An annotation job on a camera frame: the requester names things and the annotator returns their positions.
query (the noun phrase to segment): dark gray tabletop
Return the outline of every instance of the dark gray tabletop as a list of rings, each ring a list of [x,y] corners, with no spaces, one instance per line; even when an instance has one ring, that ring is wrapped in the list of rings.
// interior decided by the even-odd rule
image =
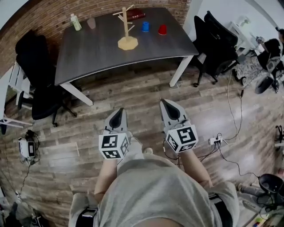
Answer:
[[[130,36],[138,39],[138,46],[129,51],[118,47],[124,36],[123,22],[112,14],[95,17],[96,28],[90,29],[87,22],[82,29],[65,29],[59,52],[55,84],[60,85],[77,78],[106,69],[162,58],[197,55],[195,46],[165,8],[144,8],[146,17],[133,20],[135,27]],[[150,23],[150,31],[142,32],[142,23]],[[165,24],[167,34],[159,35],[159,27]]]

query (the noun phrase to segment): plastic bottle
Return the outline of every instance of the plastic bottle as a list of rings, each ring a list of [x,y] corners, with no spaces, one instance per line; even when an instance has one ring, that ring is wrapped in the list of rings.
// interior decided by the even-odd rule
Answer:
[[[71,22],[73,23],[75,30],[79,31],[81,30],[82,26],[80,25],[80,22],[78,20],[78,17],[76,15],[74,15],[74,13],[71,14],[71,18],[70,18]]]

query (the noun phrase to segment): black strap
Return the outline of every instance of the black strap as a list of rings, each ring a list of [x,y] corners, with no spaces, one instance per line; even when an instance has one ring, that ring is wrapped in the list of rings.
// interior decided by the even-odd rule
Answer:
[[[97,212],[97,208],[87,208],[83,210],[77,219],[76,227],[93,227],[94,218]]]
[[[209,196],[209,199],[212,200],[214,205],[216,206],[218,213],[221,218],[222,226],[223,227],[233,227],[233,219],[228,211],[225,203],[217,194],[212,194]]]

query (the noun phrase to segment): red cup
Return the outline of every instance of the red cup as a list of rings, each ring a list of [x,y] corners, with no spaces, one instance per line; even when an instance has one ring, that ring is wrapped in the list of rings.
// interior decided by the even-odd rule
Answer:
[[[167,34],[167,26],[165,24],[162,24],[158,30],[158,33],[160,35],[166,35]]]

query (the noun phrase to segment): brick wall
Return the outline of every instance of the brick wall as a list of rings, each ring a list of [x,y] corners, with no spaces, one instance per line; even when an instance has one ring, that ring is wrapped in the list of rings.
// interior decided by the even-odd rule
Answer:
[[[30,0],[0,31],[0,76],[16,59],[16,42],[30,29],[46,36],[52,58],[56,62],[62,33],[71,25],[71,13],[82,21],[132,4],[136,8],[166,7],[183,24],[190,2],[191,0]]]

